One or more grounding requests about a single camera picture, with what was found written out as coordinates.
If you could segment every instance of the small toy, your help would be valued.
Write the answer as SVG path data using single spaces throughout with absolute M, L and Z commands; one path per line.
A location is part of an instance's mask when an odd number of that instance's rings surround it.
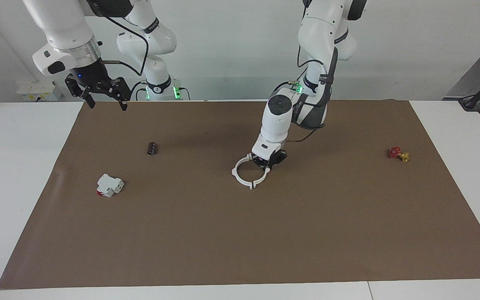
M 390 151 L 388 152 L 388 156 L 391 159 L 398 158 L 402 162 L 408 162 L 408 160 L 410 159 L 410 154 L 408 154 L 407 152 L 401 152 L 401 148 L 398 146 L 392 147 L 392 149 L 390 149 Z
M 97 195 L 109 198 L 112 197 L 114 193 L 118 194 L 125 185 L 122 179 L 112 178 L 108 174 L 103 174 L 97 182 L 99 185 L 96 191 Z
M 149 146 L 147 146 L 147 154 L 149 155 L 156 155 L 157 154 L 157 144 L 154 142 L 150 142 Z

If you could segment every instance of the brown mat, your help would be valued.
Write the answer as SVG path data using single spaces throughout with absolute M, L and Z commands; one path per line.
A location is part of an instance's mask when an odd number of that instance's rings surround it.
M 480 278 L 480 225 L 409 103 L 331 102 L 249 190 L 230 170 L 263 108 L 84 107 L 0 289 Z M 103 173 L 126 182 L 112 199 Z

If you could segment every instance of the white circuit breaker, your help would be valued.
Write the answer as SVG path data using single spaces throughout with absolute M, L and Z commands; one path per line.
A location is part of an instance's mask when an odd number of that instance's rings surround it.
M 103 174 L 99 181 L 97 181 L 97 195 L 112 197 L 114 193 L 121 192 L 125 185 L 122 179 L 110 177 L 108 174 Z
M 23 84 L 16 93 L 21 100 L 26 102 L 59 101 L 63 95 L 59 87 L 52 81 Z

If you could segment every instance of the green led light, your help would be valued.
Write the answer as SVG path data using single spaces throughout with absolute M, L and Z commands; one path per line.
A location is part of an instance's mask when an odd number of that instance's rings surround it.
M 181 98 L 181 93 L 179 92 L 179 88 L 173 87 L 173 93 L 175 93 L 175 99 Z

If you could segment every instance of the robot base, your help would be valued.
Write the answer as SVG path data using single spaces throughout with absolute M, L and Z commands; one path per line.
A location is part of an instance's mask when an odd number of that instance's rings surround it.
M 145 101 L 176 101 L 183 100 L 183 95 L 179 89 L 180 82 L 177 79 L 173 80 L 173 84 L 170 85 L 164 92 L 157 94 L 150 87 L 146 87 L 147 95 Z

